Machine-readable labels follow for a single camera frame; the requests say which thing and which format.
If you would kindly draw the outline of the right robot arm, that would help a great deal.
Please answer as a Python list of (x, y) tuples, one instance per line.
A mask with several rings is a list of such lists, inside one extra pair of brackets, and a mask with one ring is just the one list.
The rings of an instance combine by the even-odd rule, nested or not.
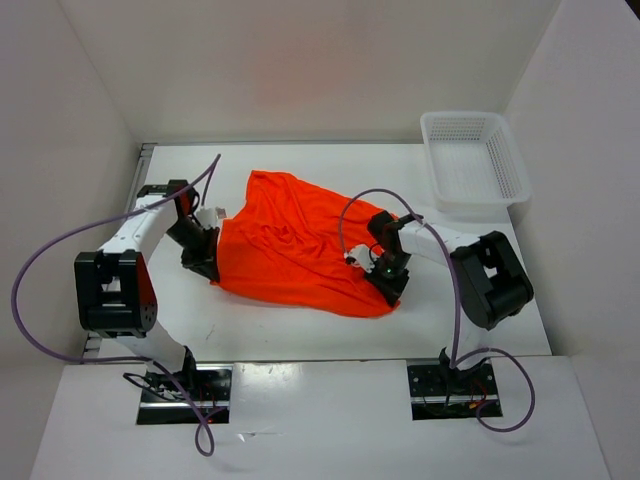
[(450, 393), (469, 386), (486, 361), (488, 337), (503, 320), (533, 300), (533, 286), (509, 239), (499, 231), (459, 232), (387, 211), (367, 225), (373, 246), (358, 245), (345, 257), (394, 307), (409, 281), (408, 263), (421, 257), (449, 270), (454, 288), (451, 345), (438, 358), (440, 385)]

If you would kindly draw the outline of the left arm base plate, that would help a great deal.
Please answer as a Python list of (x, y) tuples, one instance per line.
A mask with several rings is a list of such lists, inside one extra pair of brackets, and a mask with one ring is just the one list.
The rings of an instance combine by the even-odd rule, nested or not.
[[(208, 424), (228, 424), (233, 366), (200, 364), (194, 387), (186, 388), (189, 397)], [(125, 373), (123, 377), (141, 390), (137, 425), (196, 425), (198, 418), (185, 397), (172, 382), (159, 374)]]

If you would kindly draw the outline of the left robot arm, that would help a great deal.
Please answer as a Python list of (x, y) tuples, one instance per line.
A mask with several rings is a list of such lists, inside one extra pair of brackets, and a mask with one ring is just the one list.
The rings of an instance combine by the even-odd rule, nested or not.
[(199, 199), (185, 180), (146, 185), (136, 200), (142, 213), (125, 220), (100, 249), (81, 252), (74, 261), (82, 328), (142, 357), (149, 367), (151, 385), (163, 385), (180, 400), (202, 393), (206, 381), (191, 350), (160, 324), (147, 261), (167, 236), (181, 248), (184, 269), (208, 281), (220, 280), (220, 228), (197, 218)]

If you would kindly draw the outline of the orange shorts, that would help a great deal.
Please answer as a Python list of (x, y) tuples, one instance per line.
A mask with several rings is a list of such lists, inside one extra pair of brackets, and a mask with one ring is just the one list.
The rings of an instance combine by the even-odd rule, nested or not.
[(296, 178), (254, 170), (244, 207), (222, 223), (216, 286), (235, 295), (333, 314), (376, 318), (392, 312), (343, 249), (374, 243), (379, 207)]

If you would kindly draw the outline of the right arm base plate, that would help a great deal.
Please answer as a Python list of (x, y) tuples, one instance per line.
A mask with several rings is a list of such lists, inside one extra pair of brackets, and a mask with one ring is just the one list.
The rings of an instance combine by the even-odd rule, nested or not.
[(494, 370), (488, 360), (464, 371), (449, 371), (436, 359), (406, 365), (413, 421), (502, 417)]

